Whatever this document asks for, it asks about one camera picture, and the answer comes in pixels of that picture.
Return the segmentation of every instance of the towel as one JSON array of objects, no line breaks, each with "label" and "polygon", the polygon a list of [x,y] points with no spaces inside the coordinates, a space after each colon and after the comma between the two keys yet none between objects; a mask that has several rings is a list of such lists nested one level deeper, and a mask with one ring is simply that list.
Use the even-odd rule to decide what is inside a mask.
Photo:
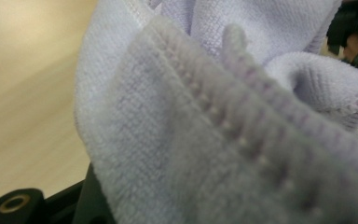
[{"label": "towel", "polygon": [[76,127],[117,222],[358,224],[358,82],[330,77],[358,70],[314,54],[337,5],[100,0]]}]

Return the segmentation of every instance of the metal ring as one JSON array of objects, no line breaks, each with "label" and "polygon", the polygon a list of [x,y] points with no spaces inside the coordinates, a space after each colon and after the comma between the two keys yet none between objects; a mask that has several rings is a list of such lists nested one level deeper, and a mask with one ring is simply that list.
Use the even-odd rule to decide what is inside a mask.
[{"label": "metal ring", "polygon": [[[8,206],[9,203],[13,202],[14,200],[21,200],[21,203],[15,205],[15,206]],[[4,203],[0,206],[0,213],[7,214],[15,212],[19,209],[21,209],[23,206],[25,206],[29,201],[31,197],[28,194],[19,194],[15,195],[9,199],[7,199]]]}]

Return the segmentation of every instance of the lavender cloth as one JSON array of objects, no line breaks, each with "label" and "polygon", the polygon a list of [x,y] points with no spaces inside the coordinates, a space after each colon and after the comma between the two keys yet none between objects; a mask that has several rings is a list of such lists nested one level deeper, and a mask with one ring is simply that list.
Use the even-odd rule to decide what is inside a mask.
[{"label": "lavender cloth", "polygon": [[[202,19],[202,3],[180,18]],[[271,79],[280,56],[257,57],[241,24],[225,24],[218,37],[212,29],[221,45],[213,51],[193,25],[189,36],[185,22],[181,31],[155,14],[146,2],[101,0],[77,69],[76,125],[118,223],[358,224],[358,137],[341,114],[333,122]],[[322,66],[311,64],[303,67]]]}]

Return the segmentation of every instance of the folded towel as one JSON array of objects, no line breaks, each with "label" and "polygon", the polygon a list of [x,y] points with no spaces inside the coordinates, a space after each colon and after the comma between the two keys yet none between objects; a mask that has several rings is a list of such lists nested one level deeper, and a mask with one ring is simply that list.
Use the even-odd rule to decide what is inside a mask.
[{"label": "folded towel", "polygon": [[[312,13],[322,1],[315,2],[211,0],[196,1],[193,10],[191,1],[162,2],[166,16],[173,15],[169,6],[186,8],[170,16],[181,18],[180,28],[156,16],[159,1],[99,2],[76,74],[76,125],[118,223],[358,224],[358,137],[342,128],[358,101],[345,99],[332,107],[341,113],[323,116],[315,110],[325,112],[320,105],[330,98],[311,96],[329,85],[306,85],[320,71],[358,70],[310,56],[337,10],[336,1],[324,1],[319,21],[322,14]],[[263,11],[269,3],[275,14]],[[272,53],[255,45],[267,38],[248,34],[241,21],[223,22],[221,33],[212,24],[197,28],[225,18],[226,5],[247,8],[249,18],[263,17],[268,23],[258,24],[271,28],[300,14],[313,34],[299,35],[293,47],[282,37],[286,47]],[[297,63],[281,65],[299,50],[307,52]],[[358,84],[341,86],[348,97],[358,93]]]}]

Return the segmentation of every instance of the table surface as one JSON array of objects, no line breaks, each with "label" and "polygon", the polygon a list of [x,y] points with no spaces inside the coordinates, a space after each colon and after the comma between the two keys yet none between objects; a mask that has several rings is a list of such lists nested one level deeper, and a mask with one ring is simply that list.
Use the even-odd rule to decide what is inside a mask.
[{"label": "table surface", "polygon": [[0,196],[48,197],[89,164],[74,126],[76,61],[96,0],[0,0]]}]

